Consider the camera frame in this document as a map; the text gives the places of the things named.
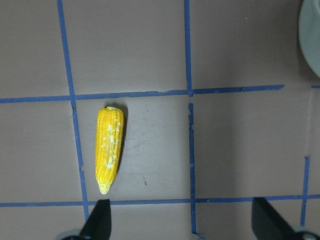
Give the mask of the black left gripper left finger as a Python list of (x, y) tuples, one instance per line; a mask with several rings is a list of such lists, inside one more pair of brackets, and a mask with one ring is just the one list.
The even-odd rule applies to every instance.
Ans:
[(112, 232), (109, 199), (98, 200), (79, 233), (81, 240), (109, 240)]

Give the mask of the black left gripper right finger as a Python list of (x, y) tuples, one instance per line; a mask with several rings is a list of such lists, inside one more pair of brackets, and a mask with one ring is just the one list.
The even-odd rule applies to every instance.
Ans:
[(254, 197), (251, 228), (257, 240), (289, 240), (296, 231), (264, 197)]

